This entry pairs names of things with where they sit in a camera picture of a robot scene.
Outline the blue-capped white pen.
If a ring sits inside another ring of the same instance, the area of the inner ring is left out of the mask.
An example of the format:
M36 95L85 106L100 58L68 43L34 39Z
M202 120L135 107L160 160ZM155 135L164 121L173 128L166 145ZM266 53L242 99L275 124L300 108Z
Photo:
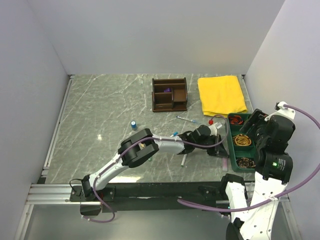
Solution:
M193 124L198 123L198 122L197 122L196 120L194 120L194 119L189 119L189 118L182 117L182 116L179 116L179 115L177 115L176 118L177 118L177 119L180 119L180 120L187 121L187 122L191 122L191 123L193 123Z

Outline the blue cap white marker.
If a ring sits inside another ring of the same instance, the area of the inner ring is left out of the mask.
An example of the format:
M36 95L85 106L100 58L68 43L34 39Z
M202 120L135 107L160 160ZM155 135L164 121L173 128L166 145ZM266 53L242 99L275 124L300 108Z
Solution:
M178 132L174 132L170 137L175 137L176 135L178 135Z

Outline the green cap white marker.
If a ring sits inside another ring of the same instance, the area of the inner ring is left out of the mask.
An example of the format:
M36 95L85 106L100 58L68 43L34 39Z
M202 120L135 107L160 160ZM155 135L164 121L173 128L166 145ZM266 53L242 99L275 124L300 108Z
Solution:
M183 155L183 158L182 158L182 161L181 161L181 164L180 164L180 166L181 166L182 168L185 166L187 156L188 156L187 154L184 154L184 155Z

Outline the pink eraser stick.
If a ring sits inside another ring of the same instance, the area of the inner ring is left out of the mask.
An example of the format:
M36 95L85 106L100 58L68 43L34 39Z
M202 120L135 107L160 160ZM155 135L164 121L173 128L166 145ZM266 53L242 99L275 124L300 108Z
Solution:
M228 171L228 158L226 158L226 157L222 158L222 170L224 172Z

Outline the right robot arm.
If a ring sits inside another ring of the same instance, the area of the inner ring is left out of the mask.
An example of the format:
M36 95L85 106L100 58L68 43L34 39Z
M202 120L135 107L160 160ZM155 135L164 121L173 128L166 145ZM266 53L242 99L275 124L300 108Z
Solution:
M275 112L267 115L256 109L240 132L255 145L254 190L250 204L243 178L226 174L219 187L220 196L229 200L231 222L227 240L269 240L277 212L278 194L285 191L291 177L293 160L286 148L296 126L296 112L286 102L278 102Z

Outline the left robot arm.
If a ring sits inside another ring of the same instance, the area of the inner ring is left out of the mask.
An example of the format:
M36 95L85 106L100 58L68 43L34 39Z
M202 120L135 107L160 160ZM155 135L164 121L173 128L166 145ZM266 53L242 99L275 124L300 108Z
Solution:
M163 137L144 128L125 139L115 156L100 170L81 180L82 195L87 201L96 200L110 180L124 170L141 166L158 152L186 155L195 149L202 149L209 156L227 158L229 155L218 129L214 125L200 125L193 131Z

